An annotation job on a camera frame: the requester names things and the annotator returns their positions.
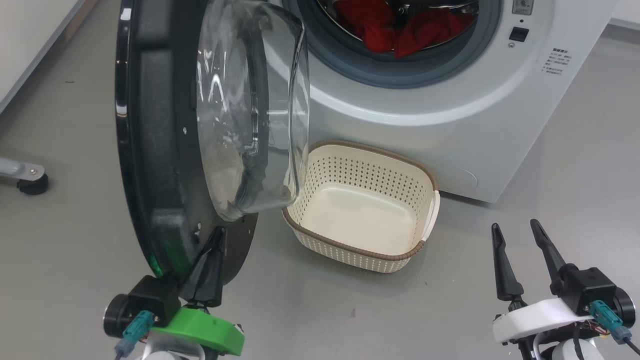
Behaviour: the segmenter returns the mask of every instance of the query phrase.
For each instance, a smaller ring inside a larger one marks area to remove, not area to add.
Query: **sticker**
[[[512,13],[518,15],[531,15],[533,10],[533,0],[513,0]]]
[[[572,58],[569,50],[554,47],[545,60],[544,65],[542,65],[541,71],[551,75],[562,75],[563,71],[567,69],[567,66],[571,63]]]

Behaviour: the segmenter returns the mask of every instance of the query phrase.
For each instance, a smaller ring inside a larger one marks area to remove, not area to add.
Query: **washing machine door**
[[[194,273],[209,271],[200,260],[212,238],[225,237],[226,284],[257,212],[286,206],[304,181],[303,25],[259,1],[123,0],[115,77],[120,166],[140,247],[156,276],[171,274],[182,297],[207,303],[215,289]]]

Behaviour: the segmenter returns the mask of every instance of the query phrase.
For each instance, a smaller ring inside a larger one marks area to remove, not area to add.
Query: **gray rubber seal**
[[[307,29],[311,53],[335,72],[366,85],[409,89],[449,79],[471,65],[491,42],[500,22],[502,0],[479,0],[476,23],[457,38],[396,59],[370,52],[364,43],[329,19],[316,0],[282,0]]]

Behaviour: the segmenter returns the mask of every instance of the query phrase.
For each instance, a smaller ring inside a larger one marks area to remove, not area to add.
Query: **caster wheel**
[[[40,195],[49,189],[49,177],[44,174],[40,179],[36,181],[18,180],[16,187],[21,193],[27,195]]]

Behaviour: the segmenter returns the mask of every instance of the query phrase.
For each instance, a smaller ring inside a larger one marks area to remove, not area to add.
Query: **green bracket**
[[[211,348],[221,354],[240,356],[244,334],[234,324],[197,309],[181,308],[166,327],[151,330]]]

